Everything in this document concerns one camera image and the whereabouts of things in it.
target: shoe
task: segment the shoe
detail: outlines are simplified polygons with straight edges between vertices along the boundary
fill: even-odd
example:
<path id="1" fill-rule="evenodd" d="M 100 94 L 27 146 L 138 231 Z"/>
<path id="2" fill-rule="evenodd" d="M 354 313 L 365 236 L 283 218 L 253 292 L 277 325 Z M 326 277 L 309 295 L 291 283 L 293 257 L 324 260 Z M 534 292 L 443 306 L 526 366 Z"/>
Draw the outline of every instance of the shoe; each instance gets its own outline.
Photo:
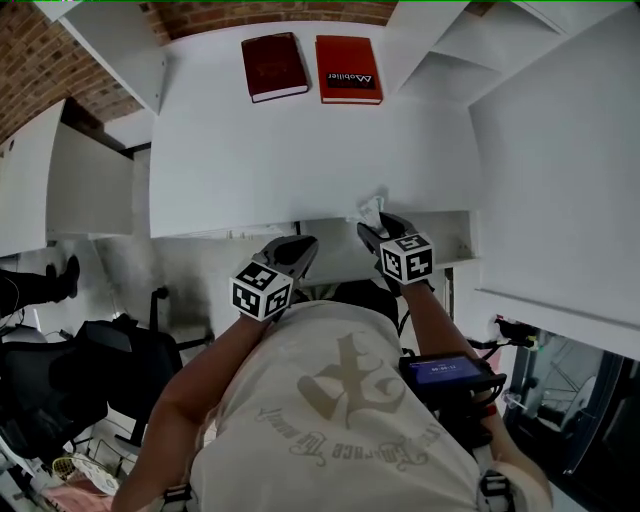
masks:
<path id="1" fill-rule="evenodd" d="M 67 261 L 64 274 L 56 279 L 55 301 L 60 302 L 66 298 L 73 299 L 78 295 L 78 278 L 80 277 L 80 262 L 75 256 Z"/>

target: dark red book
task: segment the dark red book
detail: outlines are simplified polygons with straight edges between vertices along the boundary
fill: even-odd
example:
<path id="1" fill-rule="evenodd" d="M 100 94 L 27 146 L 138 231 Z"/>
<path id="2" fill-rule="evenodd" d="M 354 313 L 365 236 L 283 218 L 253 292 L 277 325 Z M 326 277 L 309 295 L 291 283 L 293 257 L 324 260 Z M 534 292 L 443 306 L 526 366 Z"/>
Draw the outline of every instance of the dark red book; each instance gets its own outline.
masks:
<path id="1" fill-rule="evenodd" d="M 296 38 L 291 32 L 242 41 L 242 57 L 254 103 L 309 90 Z"/>

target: strap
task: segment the strap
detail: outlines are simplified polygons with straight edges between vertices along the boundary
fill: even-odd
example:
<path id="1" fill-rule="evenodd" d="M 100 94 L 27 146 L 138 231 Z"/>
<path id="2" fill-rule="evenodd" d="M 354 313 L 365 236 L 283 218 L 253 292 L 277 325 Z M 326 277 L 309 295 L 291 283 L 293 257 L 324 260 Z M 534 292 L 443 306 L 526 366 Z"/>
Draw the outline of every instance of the strap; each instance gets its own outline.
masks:
<path id="1" fill-rule="evenodd" d="M 170 487 L 149 507 L 149 512 L 184 512 L 191 499 L 189 484 Z"/>
<path id="2" fill-rule="evenodd" d="M 473 450 L 473 456 L 482 475 L 478 484 L 478 509 L 481 512 L 512 512 L 511 484 L 506 476 L 492 469 L 493 457 L 489 445 Z"/>

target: handheld device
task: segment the handheld device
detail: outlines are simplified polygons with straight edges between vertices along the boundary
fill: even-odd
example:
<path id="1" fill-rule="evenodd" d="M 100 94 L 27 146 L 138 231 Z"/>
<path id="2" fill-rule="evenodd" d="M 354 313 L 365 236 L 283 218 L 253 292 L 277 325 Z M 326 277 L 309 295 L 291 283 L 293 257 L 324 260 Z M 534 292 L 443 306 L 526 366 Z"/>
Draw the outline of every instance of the handheld device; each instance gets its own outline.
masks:
<path id="1" fill-rule="evenodd" d="M 495 375 L 484 359 L 472 359 L 464 352 L 403 357 L 398 366 L 407 385 L 431 410 L 453 405 L 452 399 L 467 402 L 484 391 L 491 394 L 474 403 L 491 403 L 507 378 L 504 374 Z"/>
<path id="2" fill-rule="evenodd" d="M 402 357 L 400 375 L 409 388 L 469 453 L 491 442 L 480 420 L 495 412 L 507 376 L 466 353 Z"/>

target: brick arch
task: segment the brick arch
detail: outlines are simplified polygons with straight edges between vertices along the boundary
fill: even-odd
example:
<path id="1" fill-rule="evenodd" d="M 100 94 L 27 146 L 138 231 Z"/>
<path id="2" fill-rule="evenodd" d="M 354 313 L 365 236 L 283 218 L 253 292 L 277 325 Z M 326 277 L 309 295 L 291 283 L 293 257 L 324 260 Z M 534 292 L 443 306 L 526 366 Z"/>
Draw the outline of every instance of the brick arch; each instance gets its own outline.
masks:
<path id="1" fill-rule="evenodd" d="M 161 44 L 210 30 L 274 21 L 346 21 L 386 25 L 390 2 L 142 2 Z"/>
<path id="2" fill-rule="evenodd" d="M 0 143 L 63 98 L 98 125 L 140 105 L 60 25 L 31 3 L 0 10 Z"/>

